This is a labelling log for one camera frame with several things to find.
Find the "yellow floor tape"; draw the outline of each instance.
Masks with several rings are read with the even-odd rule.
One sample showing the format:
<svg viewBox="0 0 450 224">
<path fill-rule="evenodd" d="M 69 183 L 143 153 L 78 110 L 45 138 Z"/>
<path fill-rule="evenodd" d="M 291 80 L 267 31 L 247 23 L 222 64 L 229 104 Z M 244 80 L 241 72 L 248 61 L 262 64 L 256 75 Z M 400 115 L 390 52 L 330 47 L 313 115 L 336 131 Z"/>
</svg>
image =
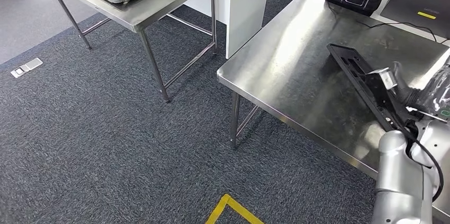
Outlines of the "yellow floor tape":
<svg viewBox="0 0 450 224">
<path fill-rule="evenodd" d="M 205 224 L 214 224 L 227 205 L 233 208 L 233 210 L 239 213 L 242 217 L 244 217 L 248 222 L 250 222 L 250 224 L 264 224 L 251 212 L 249 212 L 242 205 L 236 202 L 236 200 L 232 199 L 228 194 L 223 195 Z"/>
</svg>

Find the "black plastic part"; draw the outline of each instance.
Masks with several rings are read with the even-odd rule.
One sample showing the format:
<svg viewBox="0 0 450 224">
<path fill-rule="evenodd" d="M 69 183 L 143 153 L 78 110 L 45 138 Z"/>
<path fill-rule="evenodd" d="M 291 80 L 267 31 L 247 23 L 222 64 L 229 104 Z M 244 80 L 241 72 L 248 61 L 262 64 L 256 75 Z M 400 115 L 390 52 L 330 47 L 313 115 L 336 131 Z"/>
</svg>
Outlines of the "black plastic part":
<svg viewBox="0 0 450 224">
<path fill-rule="evenodd" d="M 335 44 L 329 44 L 327 48 L 385 131 L 396 130 L 403 125 L 396 124 L 392 114 L 399 116 L 400 122 L 404 123 L 409 119 L 417 120 L 386 90 L 378 74 L 368 74 L 374 69 L 355 49 Z"/>
</svg>

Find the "white desk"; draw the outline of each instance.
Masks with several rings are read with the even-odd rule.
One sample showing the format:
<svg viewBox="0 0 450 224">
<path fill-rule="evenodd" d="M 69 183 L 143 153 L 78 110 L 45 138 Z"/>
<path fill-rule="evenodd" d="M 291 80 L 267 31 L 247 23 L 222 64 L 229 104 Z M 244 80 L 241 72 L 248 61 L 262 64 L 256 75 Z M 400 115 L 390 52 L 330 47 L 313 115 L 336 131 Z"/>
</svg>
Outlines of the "white desk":
<svg viewBox="0 0 450 224">
<path fill-rule="evenodd" d="M 388 1 L 389 0 L 382 0 L 381 1 L 381 4 L 380 4 L 379 8 L 376 11 L 374 11 L 374 13 L 372 14 L 372 16 L 371 16 L 372 19 L 375 19 L 375 20 L 380 21 L 382 23 L 396 23 L 396 22 L 399 22 L 399 21 L 393 21 L 391 19 L 385 18 L 385 17 L 380 15 Z M 434 38 L 433 38 L 432 34 L 430 32 L 428 32 L 428 31 L 423 31 L 423 30 L 420 30 L 420 29 L 417 29 L 417 28 L 414 28 L 414 27 L 411 27 L 411 26 L 408 26 L 408 25 L 404 25 L 404 24 L 394 24 L 392 26 L 396 27 L 396 28 L 399 28 L 399 29 L 403 29 L 403 30 L 411 32 L 411 33 L 413 33 L 415 35 L 418 35 L 418 36 L 421 36 L 421 37 L 424 37 L 424 38 L 427 38 L 427 39 L 430 39 L 430 40 L 434 41 Z M 435 34 L 435 36 L 436 36 L 437 42 L 443 42 L 444 40 L 446 40 L 446 38 L 440 37 L 440 36 L 438 36 L 436 34 Z M 450 46 L 450 40 L 446 41 L 443 44 L 447 45 L 447 46 Z"/>
</svg>

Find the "stainless steel table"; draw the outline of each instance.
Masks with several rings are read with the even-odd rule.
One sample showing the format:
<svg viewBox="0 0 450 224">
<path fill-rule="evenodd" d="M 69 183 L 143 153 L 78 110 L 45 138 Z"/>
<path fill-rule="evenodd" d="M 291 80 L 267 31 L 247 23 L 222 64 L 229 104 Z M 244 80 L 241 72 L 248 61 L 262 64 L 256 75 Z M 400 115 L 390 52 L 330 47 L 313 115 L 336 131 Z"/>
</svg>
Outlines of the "stainless steel table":
<svg viewBox="0 0 450 224">
<path fill-rule="evenodd" d="M 89 34 L 96 28 L 102 26 L 110 20 L 114 20 L 127 29 L 137 33 L 144 45 L 145 51 L 149 57 L 150 63 L 152 64 L 154 76 L 162 93 L 162 97 L 165 102 L 169 102 L 169 96 L 167 95 L 166 89 L 179 78 L 189 67 L 191 67 L 200 57 L 202 57 L 209 49 L 213 49 L 213 52 L 217 52 L 217 34 L 216 34 L 216 18 L 215 18 L 215 0 L 211 0 L 211 14 L 212 14 L 212 30 L 208 31 L 202 29 L 196 25 L 193 25 L 187 21 L 175 17 L 170 14 L 170 12 L 177 7 L 181 6 L 187 0 L 131 0 L 126 4 L 112 4 L 106 0 L 81 0 L 88 6 L 98 10 L 100 13 L 105 15 L 107 19 L 100 21 L 94 26 L 82 31 L 76 21 L 73 19 L 63 0 L 58 0 L 62 8 L 66 12 L 70 21 L 72 22 L 74 28 L 77 30 L 79 36 L 83 39 L 84 43 L 88 48 L 90 47 L 85 35 Z M 176 19 L 194 29 L 204 32 L 212 36 L 212 41 L 208 46 L 198 53 L 185 67 L 183 67 L 172 79 L 167 83 L 163 83 L 161 74 L 159 73 L 158 66 L 153 56 L 152 49 L 150 47 L 147 36 L 145 35 L 144 29 L 151 25 L 153 22 L 161 19 L 164 16 L 169 16 Z"/>
<path fill-rule="evenodd" d="M 217 71 L 233 91 L 231 145 L 260 107 L 376 178 L 384 131 L 326 46 L 356 48 L 373 68 L 399 61 L 414 87 L 425 86 L 450 51 L 389 25 L 369 29 L 357 21 L 379 23 L 324 0 L 293 0 L 234 54 Z M 238 127 L 240 96 L 256 106 Z M 442 169 L 446 184 L 434 215 L 450 221 L 450 154 Z"/>
</svg>

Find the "gray carpet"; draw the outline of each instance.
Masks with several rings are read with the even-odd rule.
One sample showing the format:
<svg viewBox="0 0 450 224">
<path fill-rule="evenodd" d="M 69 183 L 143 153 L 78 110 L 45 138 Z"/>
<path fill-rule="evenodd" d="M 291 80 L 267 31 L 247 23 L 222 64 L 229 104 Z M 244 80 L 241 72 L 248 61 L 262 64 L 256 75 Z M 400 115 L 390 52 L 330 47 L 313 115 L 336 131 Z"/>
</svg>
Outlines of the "gray carpet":
<svg viewBox="0 0 450 224">
<path fill-rule="evenodd" d="M 265 22 L 290 1 L 268 0 Z M 0 222 L 204 223 L 228 193 L 265 223 L 369 223 L 375 181 L 271 115 L 229 148 L 218 29 L 219 53 L 169 89 L 170 104 L 138 37 L 113 22 L 88 36 L 92 51 L 69 29 L 0 65 Z M 168 18 L 148 35 L 165 80 L 209 42 Z M 34 57 L 43 66 L 13 79 Z M 218 223 L 245 220 L 226 208 Z"/>
</svg>

